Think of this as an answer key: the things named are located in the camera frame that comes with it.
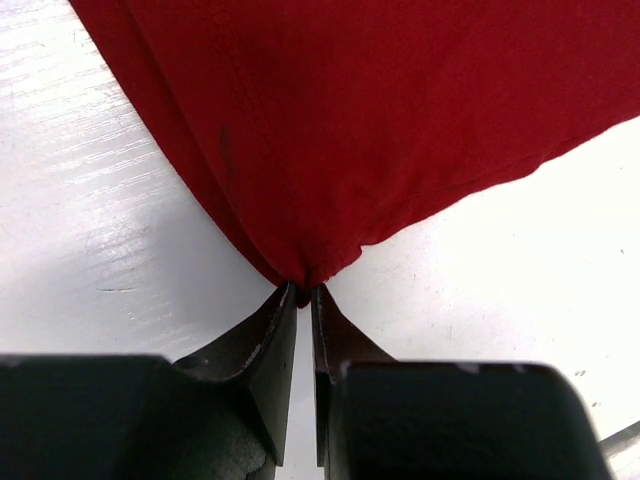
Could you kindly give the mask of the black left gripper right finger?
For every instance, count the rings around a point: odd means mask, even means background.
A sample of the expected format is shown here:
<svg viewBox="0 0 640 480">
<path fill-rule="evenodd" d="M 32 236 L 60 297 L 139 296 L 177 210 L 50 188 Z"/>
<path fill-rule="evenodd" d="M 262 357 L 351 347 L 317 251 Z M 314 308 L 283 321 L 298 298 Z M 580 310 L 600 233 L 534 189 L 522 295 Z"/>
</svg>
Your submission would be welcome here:
<svg viewBox="0 0 640 480">
<path fill-rule="evenodd" d="M 325 285 L 311 295 L 317 462 L 328 479 L 607 479 L 570 383 L 535 363 L 400 361 Z"/>
</svg>

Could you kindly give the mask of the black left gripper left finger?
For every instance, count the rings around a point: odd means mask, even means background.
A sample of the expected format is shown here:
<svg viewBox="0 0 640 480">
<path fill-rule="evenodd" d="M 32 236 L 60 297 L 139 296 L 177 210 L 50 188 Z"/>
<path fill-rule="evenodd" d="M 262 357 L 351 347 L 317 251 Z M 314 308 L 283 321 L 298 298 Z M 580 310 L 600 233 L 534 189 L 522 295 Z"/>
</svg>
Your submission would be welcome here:
<svg viewBox="0 0 640 480">
<path fill-rule="evenodd" d="M 271 479 L 284 460 L 296 289 L 195 352 L 1 358 L 5 479 Z"/>
</svg>

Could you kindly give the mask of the red t-shirt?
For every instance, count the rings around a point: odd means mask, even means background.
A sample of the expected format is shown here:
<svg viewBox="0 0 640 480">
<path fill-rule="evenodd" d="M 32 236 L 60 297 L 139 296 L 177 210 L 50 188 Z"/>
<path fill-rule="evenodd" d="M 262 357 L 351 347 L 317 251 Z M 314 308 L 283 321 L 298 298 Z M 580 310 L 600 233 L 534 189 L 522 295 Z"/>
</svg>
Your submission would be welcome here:
<svg viewBox="0 0 640 480">
<path fill-rule="evenodd" d="M 76 1 L 201 206 L 303 291 L 639 114 L 635 1 Z"/>
</svg>

